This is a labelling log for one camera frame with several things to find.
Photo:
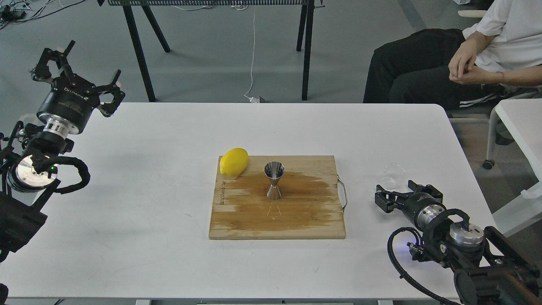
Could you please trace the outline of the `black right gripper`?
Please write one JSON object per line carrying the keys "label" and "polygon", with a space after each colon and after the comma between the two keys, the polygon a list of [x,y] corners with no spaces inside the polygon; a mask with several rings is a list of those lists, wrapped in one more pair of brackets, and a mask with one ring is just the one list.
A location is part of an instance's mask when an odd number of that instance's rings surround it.
{"label": "black right gripper", "polygon": [[433,185],[424,186],[412,180],[408,181],[408,187],[413,192],[387,191],[381,185],[376,185],[374,203],[385,213],[401,210],[415,228],[424,230],[435,217],[446,210],[442,204],[443,194]]}

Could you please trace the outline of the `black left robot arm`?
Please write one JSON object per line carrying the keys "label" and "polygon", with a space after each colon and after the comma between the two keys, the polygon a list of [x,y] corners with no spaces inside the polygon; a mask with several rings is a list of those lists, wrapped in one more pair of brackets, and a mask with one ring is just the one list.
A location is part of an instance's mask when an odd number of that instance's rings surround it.
{"label": "black left robot arm", "polygon": [[36,116],[41,126],[17,121],[10,135],[1,135],[0,247],[1,261],[17,252],[45,224],[41,212],[52,194],[72,193],[90,181],[87,165],[65,154],[73,150],[70,134],[85,129],[93,110],[105,117],[116,112],[125,97],[117,83],[97,86],[73,72],[67,56],[75,41],[64,51],[45,48],[32,79],[46,82],[51,90]]}

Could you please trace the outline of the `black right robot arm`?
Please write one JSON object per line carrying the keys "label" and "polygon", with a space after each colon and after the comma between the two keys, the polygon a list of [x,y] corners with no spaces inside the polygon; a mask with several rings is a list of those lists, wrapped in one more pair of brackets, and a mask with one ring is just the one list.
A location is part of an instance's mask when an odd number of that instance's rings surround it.
{"label": "black right robot arm", "polygon": [[400,278],[442,305],[454,303],[422,286],[400,265],[393,241],[397,234],[410,232],[415,238],[407,243],[412,260],[451,269],[461,304],[540,305],[540,270],[502,233],[493,226],[478,227],[462,210],[446,208],[442,193],[432,185],[409,181],[408,187],[410,192],[399,193],[377,185],[374,195],[381,210],[400,210],[412,224],[395,230],[387,241],[389,259]]}

